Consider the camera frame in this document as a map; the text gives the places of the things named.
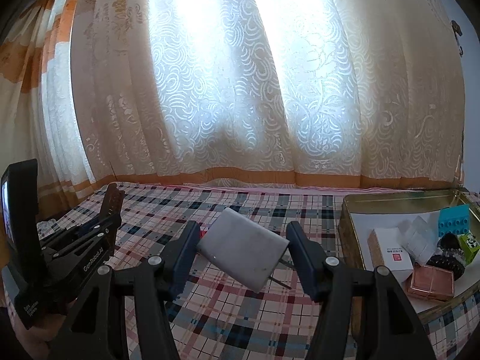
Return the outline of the person left hand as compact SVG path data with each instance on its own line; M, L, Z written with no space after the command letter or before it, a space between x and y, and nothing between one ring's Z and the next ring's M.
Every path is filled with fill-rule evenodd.
M15 308L10 300L6 300L7 312L11 325L23 348L32 359L47 359L50 354L50 343L55 339L62 327L68 311L74 301L66 306L63 314L47 315L43 320L26 329L20 321Z

